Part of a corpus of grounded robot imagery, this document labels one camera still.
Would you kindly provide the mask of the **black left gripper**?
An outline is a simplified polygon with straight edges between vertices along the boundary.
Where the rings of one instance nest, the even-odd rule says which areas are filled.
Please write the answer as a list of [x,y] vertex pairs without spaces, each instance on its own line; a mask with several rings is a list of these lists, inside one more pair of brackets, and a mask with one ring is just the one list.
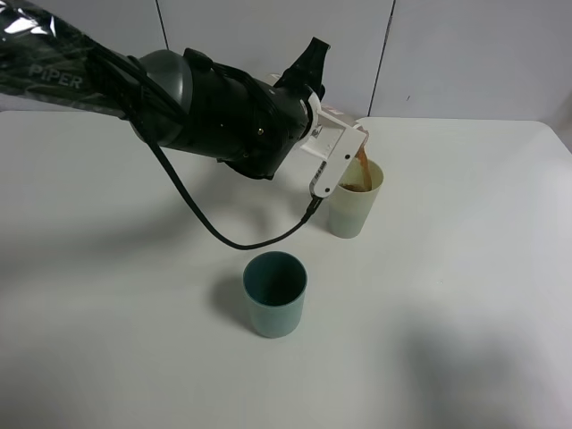
[[189,118],[178,136],[178,149],[215,158],[250,179],[271,180],[309,130],[310,89],[320,101],[324,98],[324,65],[330,48],[312,38],[276,88],[254,81],[273,102],[273,111],[236,80],[195,73]]

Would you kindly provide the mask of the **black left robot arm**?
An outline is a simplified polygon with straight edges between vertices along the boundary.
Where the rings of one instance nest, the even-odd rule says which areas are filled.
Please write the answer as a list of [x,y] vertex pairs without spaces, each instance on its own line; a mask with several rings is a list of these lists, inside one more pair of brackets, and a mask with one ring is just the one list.
[[28,1],[1,4],[1,90],[127,121],[148,144],[270,180],[317,123],[327,43],[313,38],[274,84],[186,49],[135,57]]

